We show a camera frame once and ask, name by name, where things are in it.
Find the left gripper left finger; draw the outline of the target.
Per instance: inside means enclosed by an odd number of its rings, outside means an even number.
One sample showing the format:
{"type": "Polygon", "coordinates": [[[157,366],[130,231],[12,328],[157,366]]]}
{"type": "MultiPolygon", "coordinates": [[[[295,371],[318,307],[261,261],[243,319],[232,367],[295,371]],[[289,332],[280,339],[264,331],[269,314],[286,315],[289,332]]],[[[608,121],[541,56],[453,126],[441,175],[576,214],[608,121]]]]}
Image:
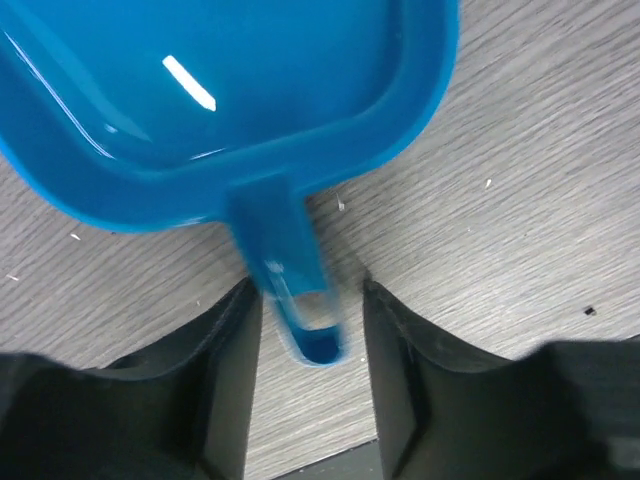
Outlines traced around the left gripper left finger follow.
{"type": "Polygon", "coordinates": [[[1,357],[5,479],[239,479],[262,327],[249,280],[103,368],[1,357]]]}

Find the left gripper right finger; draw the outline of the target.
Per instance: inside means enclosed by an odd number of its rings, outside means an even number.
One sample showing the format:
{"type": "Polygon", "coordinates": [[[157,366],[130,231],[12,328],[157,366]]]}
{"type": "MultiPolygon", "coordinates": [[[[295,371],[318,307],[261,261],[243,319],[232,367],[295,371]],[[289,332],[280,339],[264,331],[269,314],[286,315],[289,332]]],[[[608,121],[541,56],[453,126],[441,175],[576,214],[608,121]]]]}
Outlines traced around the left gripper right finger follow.
{"type": "Polygon", "coordinates": [[[387,479],[635,479],[639,344],[553,341],[508,360],[363,286],[387,479]]]}

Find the blue dustpan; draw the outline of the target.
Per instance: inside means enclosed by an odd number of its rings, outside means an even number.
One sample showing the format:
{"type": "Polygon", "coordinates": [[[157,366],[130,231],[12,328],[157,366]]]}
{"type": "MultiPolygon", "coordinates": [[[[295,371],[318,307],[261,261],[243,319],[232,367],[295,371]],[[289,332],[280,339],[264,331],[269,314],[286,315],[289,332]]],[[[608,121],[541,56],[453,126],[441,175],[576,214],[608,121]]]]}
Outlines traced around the blue dustpan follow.
{"type": "Polygon", "coordinates": [[[345,353],[306,197],[390,161],[451,80],[456,1],[5,1],[1,150],[69,216],[226,224],[304,361],[345,353]]]}

